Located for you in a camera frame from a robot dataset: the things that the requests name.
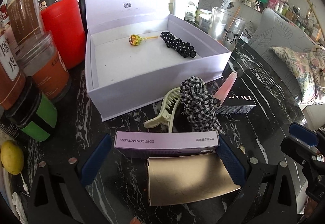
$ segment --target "white gift box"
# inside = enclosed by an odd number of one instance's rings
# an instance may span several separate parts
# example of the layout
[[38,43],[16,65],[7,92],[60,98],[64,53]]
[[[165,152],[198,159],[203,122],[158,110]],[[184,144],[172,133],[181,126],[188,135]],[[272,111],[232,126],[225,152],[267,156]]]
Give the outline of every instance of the white gift box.
[[[86,0],[87,92],[108,120],[162,99],[190,76],[209,82],[221,77],[231,52],[158,0]],[[169,31],[197,52],[183,58],[160,38],[131,46],[129,36]]]

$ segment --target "red container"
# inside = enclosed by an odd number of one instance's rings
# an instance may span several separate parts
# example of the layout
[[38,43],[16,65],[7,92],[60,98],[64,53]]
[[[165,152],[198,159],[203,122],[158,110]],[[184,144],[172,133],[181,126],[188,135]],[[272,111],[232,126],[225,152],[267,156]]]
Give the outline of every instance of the red container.
[[46,31],[51,31],[54,43],[67,69],[85,59],[86,35],[77,0],[62,0],[41,11]]

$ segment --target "brown label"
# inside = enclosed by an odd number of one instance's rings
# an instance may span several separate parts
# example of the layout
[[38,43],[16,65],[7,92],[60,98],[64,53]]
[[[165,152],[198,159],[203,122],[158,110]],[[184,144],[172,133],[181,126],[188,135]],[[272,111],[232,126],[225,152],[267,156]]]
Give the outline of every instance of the brown label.
[[18,45],[31,35],[41,34],[33,0],[14,0],[7,8]]
[[51,60],[36,74],[33,79],[43,93],[52,100],[64,89],[69,80],[69,73],[60,60],[58,51]]

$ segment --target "gingham scrunchie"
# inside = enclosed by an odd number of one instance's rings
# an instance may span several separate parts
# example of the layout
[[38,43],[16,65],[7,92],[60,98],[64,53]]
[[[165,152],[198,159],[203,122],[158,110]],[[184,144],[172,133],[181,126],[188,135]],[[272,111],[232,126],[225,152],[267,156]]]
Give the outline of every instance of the gingham scrunchie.
[[192,76],[181,83],[180,101],[195,131],[215,130],[224,133],[215,113],[215,105],[219,104],[219,100],[208,94],[201,78]]

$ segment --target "lemon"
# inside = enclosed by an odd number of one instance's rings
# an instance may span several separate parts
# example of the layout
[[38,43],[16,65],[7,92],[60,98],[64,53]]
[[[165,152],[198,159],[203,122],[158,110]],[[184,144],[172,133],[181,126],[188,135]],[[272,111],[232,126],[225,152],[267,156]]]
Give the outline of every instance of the lemon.
[[18,175],[24,167],[24,154],[14,141],[5,141],[1,146],[1,162],[12,175]]

